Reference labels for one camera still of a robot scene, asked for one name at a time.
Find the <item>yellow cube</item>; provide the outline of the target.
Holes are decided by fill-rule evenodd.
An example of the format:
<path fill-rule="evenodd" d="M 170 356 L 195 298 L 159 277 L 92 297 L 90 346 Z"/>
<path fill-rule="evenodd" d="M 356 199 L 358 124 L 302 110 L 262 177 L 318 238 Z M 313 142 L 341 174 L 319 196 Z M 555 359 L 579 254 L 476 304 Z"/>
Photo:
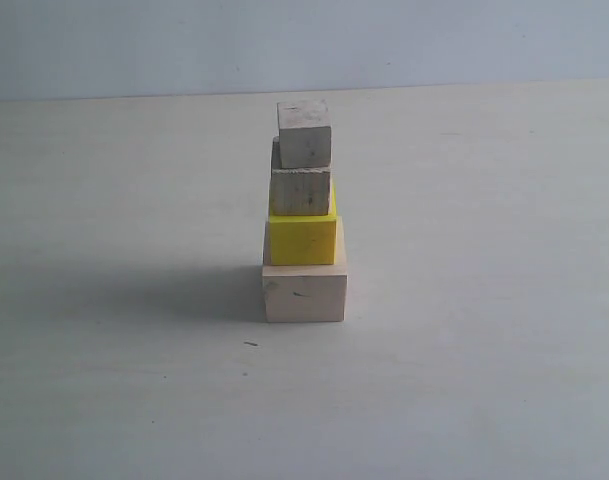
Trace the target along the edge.
<path fill-rule="evenodd" d="M 272 266 L 334 264 L 339 257 L 342 218 L 338 213 L 334 181 L 330 183 L 329 210 L 324 215 L 278 215 L 269 204 L 266 219 L 266 262 Z"/>

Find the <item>medium wooden cube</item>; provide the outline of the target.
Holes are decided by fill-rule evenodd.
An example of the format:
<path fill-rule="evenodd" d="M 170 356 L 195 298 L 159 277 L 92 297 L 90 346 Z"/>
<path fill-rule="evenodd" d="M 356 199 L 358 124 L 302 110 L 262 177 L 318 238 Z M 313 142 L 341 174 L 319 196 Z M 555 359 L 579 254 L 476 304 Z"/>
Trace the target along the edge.
<path fill-rule="evenodd" d="M 280 216 L 327 215 L 330 199 L 331 169 L 283 167 L 279 137 L 275 136 L 271 152 L 270 212 Z"/>

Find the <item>large light wooden cube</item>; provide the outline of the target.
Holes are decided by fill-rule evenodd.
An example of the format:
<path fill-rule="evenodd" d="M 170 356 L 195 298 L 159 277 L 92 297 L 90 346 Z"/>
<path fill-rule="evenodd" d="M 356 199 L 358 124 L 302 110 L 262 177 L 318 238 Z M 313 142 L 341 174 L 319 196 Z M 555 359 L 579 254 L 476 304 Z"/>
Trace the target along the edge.
<path fill-rule="evenodd" d="M 273 266 L 265 223 L 262 286 L 266 319 L 276 323 L 342 322 L 348 283 L 344 226 L 338 218 L 332 265 Z"/>

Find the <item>small wooden cube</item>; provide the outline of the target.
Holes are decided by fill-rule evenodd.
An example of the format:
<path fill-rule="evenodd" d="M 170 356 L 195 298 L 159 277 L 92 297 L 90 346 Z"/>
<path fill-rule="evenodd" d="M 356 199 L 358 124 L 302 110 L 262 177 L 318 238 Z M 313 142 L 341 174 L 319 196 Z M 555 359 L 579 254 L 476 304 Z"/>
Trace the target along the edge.
<path fill-rule="evenodd" d="M 332 128 L 325 100 L 279 102 L 277 121 L 283 168 L 330 166 Z"/>

